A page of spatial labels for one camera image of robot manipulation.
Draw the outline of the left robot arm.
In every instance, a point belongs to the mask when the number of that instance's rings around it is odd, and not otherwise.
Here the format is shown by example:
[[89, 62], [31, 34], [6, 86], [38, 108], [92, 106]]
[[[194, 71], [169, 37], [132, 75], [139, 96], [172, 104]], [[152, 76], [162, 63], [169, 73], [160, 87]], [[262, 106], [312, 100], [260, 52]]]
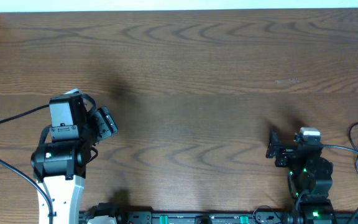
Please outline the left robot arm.
[[49, 101], [51, 125], [44, 128], [31, 156], [40, 192], [40, 223], [78, 223], [86, 165], [98, 155], [95, 146], [117, 132], [104, 106], [78, 89]]

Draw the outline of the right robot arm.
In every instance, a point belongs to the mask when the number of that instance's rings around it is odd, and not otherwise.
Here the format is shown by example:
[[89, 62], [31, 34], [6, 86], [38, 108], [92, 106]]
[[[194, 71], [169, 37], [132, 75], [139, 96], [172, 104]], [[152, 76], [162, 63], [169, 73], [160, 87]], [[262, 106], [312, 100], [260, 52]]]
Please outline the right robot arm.
[[337, 223], [329, 190], [333, 185], [333, 163], [321, 156], [321, 133], [315, 128], [301, 128], [295, 133], [293, 145], [285, 145], [275, 131], [269, 132], [267, 158], [275, 159], [276, 167], [289, 170], [287, 184], [295, 201], [284, 224]]

